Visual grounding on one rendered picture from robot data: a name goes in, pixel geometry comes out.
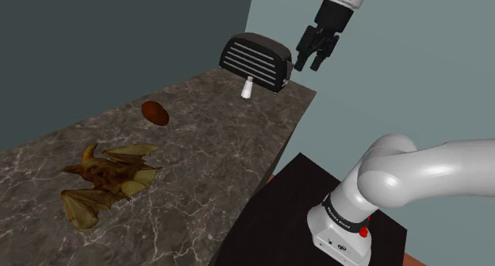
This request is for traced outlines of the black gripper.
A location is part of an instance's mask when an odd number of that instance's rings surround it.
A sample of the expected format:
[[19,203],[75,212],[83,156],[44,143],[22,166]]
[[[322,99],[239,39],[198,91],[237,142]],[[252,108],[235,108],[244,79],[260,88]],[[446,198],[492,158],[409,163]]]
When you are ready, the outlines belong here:
[[294,69],[302,71],[307,59],[316,52],[310,69],[318,71],[323,61],[333,53],[340,33],[345,30],[353,13],[354,10],[346,6],[324,0],[314,18],[314,25],[307,26],[296,47],[298,54]]

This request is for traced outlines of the black toaster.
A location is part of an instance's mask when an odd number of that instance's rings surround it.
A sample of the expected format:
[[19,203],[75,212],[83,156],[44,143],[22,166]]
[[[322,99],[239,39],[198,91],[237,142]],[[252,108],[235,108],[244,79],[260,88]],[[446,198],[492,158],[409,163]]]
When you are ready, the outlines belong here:
[[242,78],[278,93],[290,81],[292,54],[283,44],[258,33],[239,33],[223,48],[219,66]]

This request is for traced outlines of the white salt shaker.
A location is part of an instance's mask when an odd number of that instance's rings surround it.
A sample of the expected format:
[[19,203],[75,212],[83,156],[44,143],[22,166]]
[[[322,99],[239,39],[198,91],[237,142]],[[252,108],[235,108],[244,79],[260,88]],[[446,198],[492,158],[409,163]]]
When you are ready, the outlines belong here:
[[244,83],[243,90],[241,92],[242,98],[249,99],[251,97],[252,86],[253,86],[253,77],[248,76]]

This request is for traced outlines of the black robot stand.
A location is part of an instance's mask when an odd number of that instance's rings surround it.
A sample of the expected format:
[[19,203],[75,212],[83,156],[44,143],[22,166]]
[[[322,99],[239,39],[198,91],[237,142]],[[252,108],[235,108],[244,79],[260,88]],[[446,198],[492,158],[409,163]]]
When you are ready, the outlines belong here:
[[343,266],[314,245],[308,227],[312,208],[327,219],[326,198],[340,217],[367,222],[356,237],[371,241],[369,266],[405,266],[406,228],[366,201],[356,179],[339,181],[298,154],[248,201],[210,266]]

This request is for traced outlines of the brown bat figure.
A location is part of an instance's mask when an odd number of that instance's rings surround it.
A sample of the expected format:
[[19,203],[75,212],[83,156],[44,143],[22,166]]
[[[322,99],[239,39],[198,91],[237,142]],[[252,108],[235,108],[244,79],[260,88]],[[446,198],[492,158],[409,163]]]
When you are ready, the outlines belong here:
[[89,189],[61,192],[67,220],[80,232],[93,229],[98,224],[98,214],[115,202],[130,200],[132,195],[149,189],[159,170],[144,160],[159,148],[157,145],[110,148],[102,152],[103,158],[94,156],[96,148],[96,144],[88,145],[79,164],[61,169],[92,183]]

